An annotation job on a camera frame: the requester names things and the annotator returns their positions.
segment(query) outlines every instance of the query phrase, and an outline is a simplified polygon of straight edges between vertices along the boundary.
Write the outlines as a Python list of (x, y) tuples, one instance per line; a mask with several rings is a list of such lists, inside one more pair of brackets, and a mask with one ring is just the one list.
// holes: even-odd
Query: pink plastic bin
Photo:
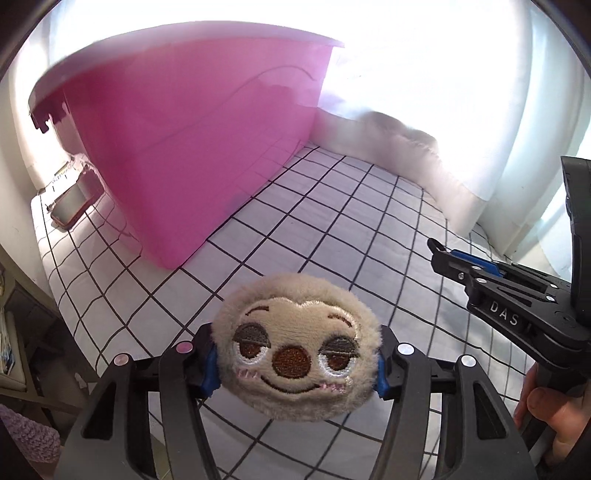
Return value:
[(244, 22), (134, 31), (48, 70), (31, 117), (88, 156), (144, 254), (176, 268), (307, 142), (335, 46)]

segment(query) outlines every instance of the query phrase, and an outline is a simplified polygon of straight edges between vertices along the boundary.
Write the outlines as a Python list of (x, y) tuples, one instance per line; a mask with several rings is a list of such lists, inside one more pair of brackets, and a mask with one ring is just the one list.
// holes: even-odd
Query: screw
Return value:
[(574, 321), (574, 318), (572, 318), (570, 315), (564, 315), (563, 319), (566, 323), (566, 326), (569, 328), (575, 328), (577, 325), (577, 322)]
[(113, 360), (113, 363), (118, 367), (124, 366), (127, 362), (129, 362), (129, 355), (127, 355), (127, 353), (120, 353), (115, 357), (115, 360)]
[(410, 343), (401, 343), (398, 345), (398, 353), (412, 355), (414, 353), (414, 347)]
[(462, 365), (464, 365), (465, 367), (475, 367), (476, 359), (471, 355), (464, 355), (462, 357)]
[(178, 353), (189, 353), (193, 350), (193, 344), (191, 342), (180, 342), (177, 345), (176, 350)]

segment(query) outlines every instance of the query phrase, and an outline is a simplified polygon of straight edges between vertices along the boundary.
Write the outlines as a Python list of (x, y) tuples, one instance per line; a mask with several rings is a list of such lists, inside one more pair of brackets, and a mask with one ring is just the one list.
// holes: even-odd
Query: bin lid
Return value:
[(64, 82), (101, 64), (166, 44), (220, 38), (282, 38), (343, 47), (337, 40), (279, 25), (237, 21), (194, 21), (144, 28), (94, 42), (60, 60), (37, 80), (29, 95), (29, 111)]

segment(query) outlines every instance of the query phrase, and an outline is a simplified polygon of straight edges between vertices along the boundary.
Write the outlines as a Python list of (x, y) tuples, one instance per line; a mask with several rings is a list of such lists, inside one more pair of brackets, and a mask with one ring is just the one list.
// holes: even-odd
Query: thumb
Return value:
[(536, 388), (527, 397), (531, 414), (546, 422), (561, 443), (573, 443), (581, 435), (581, 411), (570, 397), (551, 388)]

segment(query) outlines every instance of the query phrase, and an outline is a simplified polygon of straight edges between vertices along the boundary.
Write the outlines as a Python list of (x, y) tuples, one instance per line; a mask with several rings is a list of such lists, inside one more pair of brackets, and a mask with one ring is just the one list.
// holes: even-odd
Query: sloth plush face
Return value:
[(302, 274), (230, 296), (213, 322), (222, 384), (279, 420), (322, 420), (371, 395), (379, 323), (352, 293)]

